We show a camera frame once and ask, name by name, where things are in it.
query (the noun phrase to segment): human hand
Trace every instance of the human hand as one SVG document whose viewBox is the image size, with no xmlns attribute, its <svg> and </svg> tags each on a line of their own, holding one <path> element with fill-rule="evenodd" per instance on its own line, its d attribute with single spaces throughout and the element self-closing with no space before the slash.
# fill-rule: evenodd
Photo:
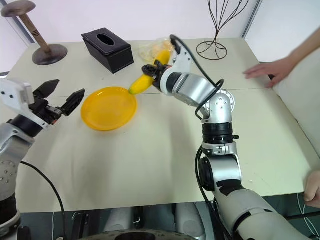
<svg viewBox="0 0 320 240">
<path fill-rule="evenodd" d="M 304 201 L 309 207 L 320 208 L 320 171 L 314 171 L 308 177 Z"/>
<path fill-rule="evenodd" d="M 255 65 L 243 74 L 245 74 L 246 79 L 257 78 L 265 74 L 274 75 L 274 78 L 267 84 L 267 88 L 271 88 L 288 76 L 294 67 L 294 61 L 290 57 L 286 57 L 278 61 Z"/>
</svg>

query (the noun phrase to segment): black wire stand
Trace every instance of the black wire stand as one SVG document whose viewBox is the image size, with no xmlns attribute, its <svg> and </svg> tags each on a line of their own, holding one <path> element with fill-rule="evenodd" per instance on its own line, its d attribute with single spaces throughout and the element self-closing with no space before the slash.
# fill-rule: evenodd
<svg viewBox="0 0 320 240">
<path fill-rule="evenodd" d="M 236 16 L 238 16 L 248 5 L 249 0 L 239 0 L 239 2 L 236 5 L 236 8 L 234 11 L 229 15 L 225 15 L 226 9 L 229 5 L 229 0 L 224 0 L 222 4 L 221 10 L 218 10 L 218 0 L 215 0 L 215 13 L 211 9 L 211 0 L 207 0 L 208 6 L 209 6 L 209 12 L 210 16 L 213 21 L 214 29 L 215 29 L 215 35 L 212 41 L 203 41 L 196 47 L 196 52 L 198 55 L 204 59 L 207 60 L 220 60 L 224 59 L 227 54 L 228 50 L 227 48 L 218 42 L 218 34 L 221 31 L 221 29 L 232 19 L 234 19 Z M 208 54 L 205 55 L 205 52 L 207 52 L 209 49 L 211 49 L 213 56 L 209 57 Z"/>
</svg>

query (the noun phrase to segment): white table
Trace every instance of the white table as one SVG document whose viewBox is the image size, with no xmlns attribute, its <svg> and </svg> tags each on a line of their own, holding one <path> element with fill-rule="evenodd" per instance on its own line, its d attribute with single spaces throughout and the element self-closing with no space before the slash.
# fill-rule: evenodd
<svg viewBox="0 0 320 240">
<path fill-rule="evenodd" d="M 187 40 L 192 50 L 200 39 Z M 262 196 L 304 190 L 308 172 L 320 161 L 298 123 L 281 99 L 264 89 L 267 77 L 244 79 L 242 72 L 257 64 L 243 39 L 222 39 L 228 56 L 221 61 L 199 59 L 213 79 L 224 78 L 236 105 L 233 129 L 240 135 L 238 154 L 243 185 Z M 128 88 L 140 76 L 143 61 L 140 42 L 131 42 L 135 63 L 111 74 L 90 56 L 84 43 L 64 44 L 69 53 L 59 63 L 37 66 L 32 45 L 9 74 L 31 82 L 33 87 L 51 79 L 61 82 L 48 100 L 61 106 L 80 88 L 86 96 L 108 86 Z M 125 126 L 108 132 L 88 128 L 80 107 L 62 117 L 48 132 L 41 132 L 26 162 L 42 170 L 55 184 L 66 211 L 144 206 L 203 201 L 194 158 L 202 142 L 202 125 L 195 109 L 154 88 L 137 97 L 138 110 Z M 0 105 L 0 122 L 15 114 Z M 47 182 L 21 165 L 16 189 L 22 212 L 60 211 Z"/>
</svg>

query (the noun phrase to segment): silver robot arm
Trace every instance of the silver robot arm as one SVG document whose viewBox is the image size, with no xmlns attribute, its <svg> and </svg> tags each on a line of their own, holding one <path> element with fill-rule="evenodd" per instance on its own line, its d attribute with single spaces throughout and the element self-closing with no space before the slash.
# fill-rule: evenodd
<svg viewBox="0 0 320 240">
<path fill-rule="evenodd" d="M 190 64 L 190 55 L 177 43 L 175 36 L 171 36 L 171 42 L 176 50 L 178 48 L 176 62 L 155 79 L 160 82 L 158 85 L 163 93 L 198 108 L 216 87 L 204 77 L 179 71 L 175 67 L 180 65 L 178 61 Z M 213 193 L 222 222 L 234 239 L 308 239 L 261 196 L 242 186 L 234 141 L 239 136 L 234 136 L 232 129 L 234 107 L 233 95 L 219 89 L 199 110 L 203 115 L 202 152 L 205 155 L 198 164 L 200 185 Z"/>
<path fill-rule="evenodd" d="M 18 113 L 0 125 L 0 239 L 19 239 L 30 234 L 28 228 L 19 227 L 20 213 L 16 206 L 19 164 L 35 142 L 34 137 L 62 115 L 69 116 L 84 97 L 82 89 L 74 92 L 62 107 L 49 106 L 45 98 L 54 92 L 58 83 L 59 80 L 47 81 L 32 92 L 26 82 L 0 79 L 0 98 Z"/>
</svg>

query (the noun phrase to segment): yellow plate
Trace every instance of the yellow plate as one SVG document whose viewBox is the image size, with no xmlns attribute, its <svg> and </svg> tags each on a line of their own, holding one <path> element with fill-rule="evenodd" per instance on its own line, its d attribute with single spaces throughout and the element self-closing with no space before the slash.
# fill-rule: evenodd
<svg viewBox="0 0 320 240">
<path fill-rule="evenodd" d="M 82 120 L 90 128 L 109 131 L 125 125 L 135 115 L 137 100 L 122 87 L 106 87 L 92 93 L 81 108 Z"/>
</svg>

